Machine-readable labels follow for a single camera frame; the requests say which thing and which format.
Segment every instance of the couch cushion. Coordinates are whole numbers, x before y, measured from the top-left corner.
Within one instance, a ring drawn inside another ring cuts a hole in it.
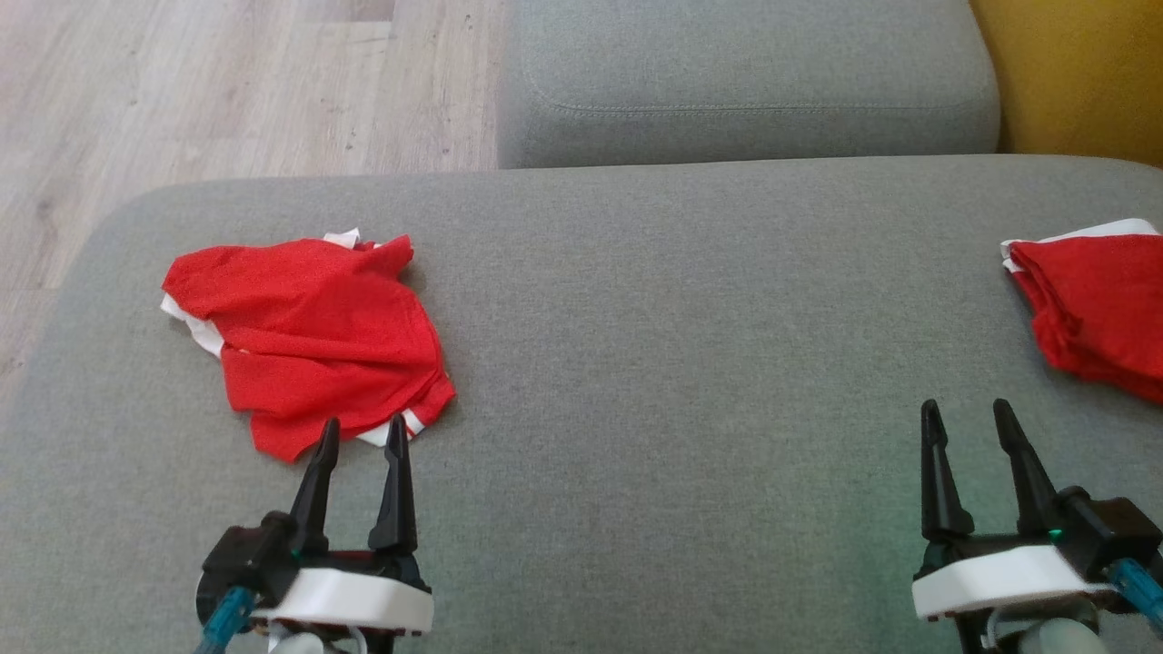
[[[993,151],[964,0],[515,2],[502,168]]]
[[[955,651],[909,596],[923,399],[983,532],[1015,517],[994,397],[1059,485],[1163,518],[1163,412],[1048,369],[998,250],[1132,215],[1163,215],[1163,172],[1001,156],[149,194],[87,244],[0,439],[3,641],[193,648],[202,557],[287,509],[301,467],[251,448],[158,284],[198,248],[359,226],[412,235],[461,392],[413,445],[437,614],[405,651]],[[343,446],[333,546],[365,542],[383,478]]]

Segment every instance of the red cloth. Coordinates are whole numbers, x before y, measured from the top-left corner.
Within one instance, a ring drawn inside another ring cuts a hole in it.
[[[252,412],[256,448],[291,462],[331,415],[354,438],[405,408],[429,425],[456,394],[436,330],[397,279],[409,261],[407,236],[223,246],[178,257],[162,289],[217,327],[230,406]]]
[[[1163,236],[1015,242],[1047,361],[1163,403]]]

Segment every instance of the white trim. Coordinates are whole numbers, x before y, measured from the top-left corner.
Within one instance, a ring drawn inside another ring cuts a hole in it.
[[[1128,234],[1143,234],[1147,236],[1158,236],[1160,233],[1151,227],[1150,222],[1141,218],[1128,218],[1125,220],[1116,220],[1114,222],[1107,222],[1105,225],[1097,225],[1094,227],[1087,227],[1086,229],[1078,229],[1076,232],[1070,232],[1068,234],[1061,234],[1058,236],[1050,236],[1049,239],[1042,239],[1036,241],[1037,243],[1053,243],[1055,241],[1062,241],[1065,239],[1077,239],[1077,237],[1097,237],[1097,236],[1125,236]],[[1014,243],[1029,243],[1029,241],[1022,239],[1011,239],[1008,241],[1001,241],[1001,265],[1006,268],[1009,272],[1022,272],[1025,269],[1009,258],[1009,247]]]
[[[416,414],[411,408],[405,408],[400,412],[404,415],[404,422],[408,427],[408,440],[416,438],[416,434],[424,431],[424,424],[416,418]],[[366,432],[357,435],[356,438],[365,443],[371,443],[376,447],[384,447],[387,445],[387,429],[392,425],[391,420],[385,421],[383,425],[378,425],[368,429]]]
[[[178,300],[170,297],[170,293],[162,298],[162,311],[185,322],[190,327],[190,335],[193,336],[195,343],[217,358],[222,358],[222,346],[226,344],[226,341],[222,340],[222,334],[219,333],[213,322],[186,313],[186,310],[178,306]]]
[[[355,229],[349,229],[342,234],[328,232],[327,234],[323,234],[323,240],[328,243],[335,243],[336,246],[351,250],[355,249],[356,243],[359,242],[359,228],[356,227]]]
[[[414,436],[420,432],[424,431],[424,424],[416,418],[416,412],[411,408],[405,408],[402,412],[404,422],[408,426],[408,436]]]

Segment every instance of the blue cable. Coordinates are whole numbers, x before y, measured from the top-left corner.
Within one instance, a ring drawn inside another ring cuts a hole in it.
[[[202,641],[194,654],[226,654],[226,646],[247,626],[254,610],[255,593],[241,585],[231,588],[202,627]]]
[[[1120,559],[1111,567],[1111,583],[1151,625],[1163,639],[1163,588],[1134,559]]]

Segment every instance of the gray couch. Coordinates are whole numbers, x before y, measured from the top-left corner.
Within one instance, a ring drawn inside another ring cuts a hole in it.
[[[502,168],[992,152],[965,0],[515,1]]]
[[[1015,516],[996,397],[1056,483],[1163,516],[1163,412],[1050,370],[998,251],[1161,214],[1158,170],[1021,156],[151,193],[81,254],[0,439],[0,640],[193,647],[202,556],[287,507],[301,469],[251,448],[158,284],[198,248],[359,226],[414,239],[461,392],[412,449],[437,613],[401,652],[955,652],[909,598],[921,401],[983,531]],[[383,474],[343,446],[334,546],[361,546]],[[1106,638],[1154,647],[1142,620]]]

